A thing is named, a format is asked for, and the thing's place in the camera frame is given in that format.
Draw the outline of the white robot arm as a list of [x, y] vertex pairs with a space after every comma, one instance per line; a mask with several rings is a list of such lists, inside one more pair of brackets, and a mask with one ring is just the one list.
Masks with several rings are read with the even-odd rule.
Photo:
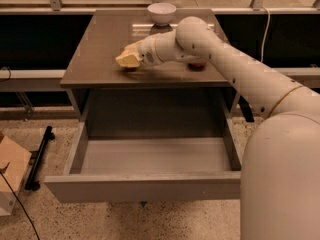
[[202, 19], [124, 48], [126, 68], [207, 61], [263, 121], [242, 158], [241, 240], [320, 240], [320, 95], [222, 41]]

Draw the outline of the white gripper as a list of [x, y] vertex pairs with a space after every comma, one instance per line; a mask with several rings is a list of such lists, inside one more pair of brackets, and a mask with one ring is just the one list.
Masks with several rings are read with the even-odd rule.
[[156, 50], [156, 37], [147, 37], [142, 41], [137, 41], [129, 44], [125, 47], [128, 51], [127, 54], [120, 54], [116, 58], [116, 62], [119, 66], [124, 68], [137, 68], [143, 62], [149, 66], [155, 66], [162, 64]]

